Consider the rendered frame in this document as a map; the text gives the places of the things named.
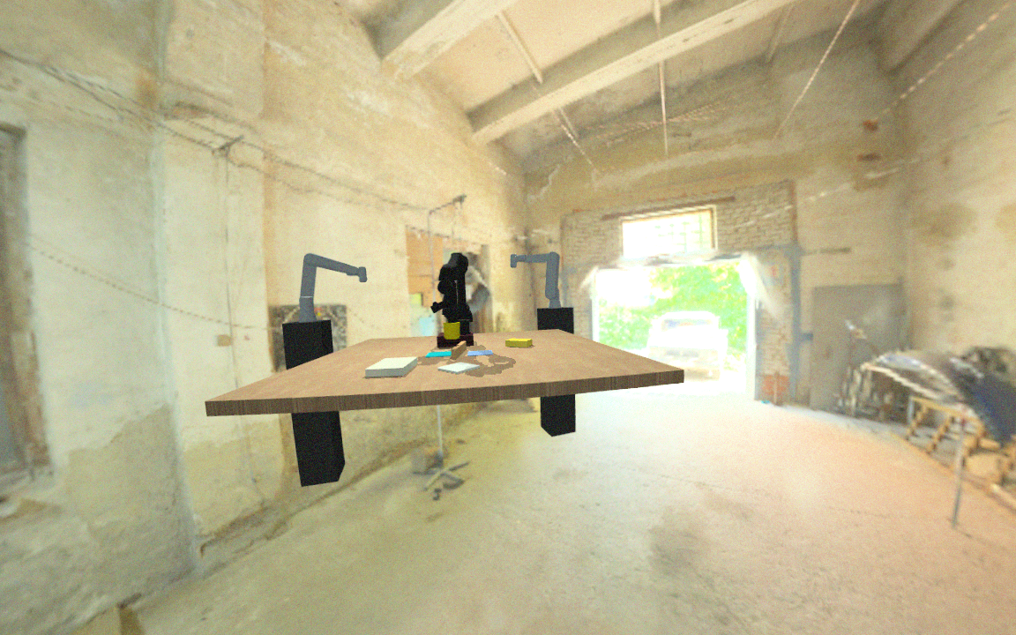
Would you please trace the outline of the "cream rectangular block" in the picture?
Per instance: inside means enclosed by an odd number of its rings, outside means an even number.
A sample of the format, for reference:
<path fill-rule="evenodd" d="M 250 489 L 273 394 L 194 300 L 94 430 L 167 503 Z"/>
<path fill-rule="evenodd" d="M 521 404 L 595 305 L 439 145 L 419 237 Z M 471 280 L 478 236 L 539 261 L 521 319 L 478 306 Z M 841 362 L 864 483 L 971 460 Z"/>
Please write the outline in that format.
<path fill-rule="evenodd" d="M 385 358 L 377 364 L 364 369 L 365 377 L 404 377 L 412 366 L 418 364 L 418 357 Z"/>

